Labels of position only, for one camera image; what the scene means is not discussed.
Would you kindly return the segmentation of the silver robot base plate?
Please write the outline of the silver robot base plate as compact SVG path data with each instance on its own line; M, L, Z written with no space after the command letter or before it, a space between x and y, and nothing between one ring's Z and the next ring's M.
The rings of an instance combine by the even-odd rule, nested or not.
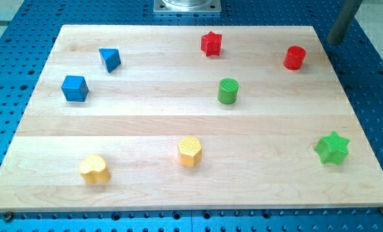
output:
M221 0L154 0L153 11L157 13L219 13L222 8Z

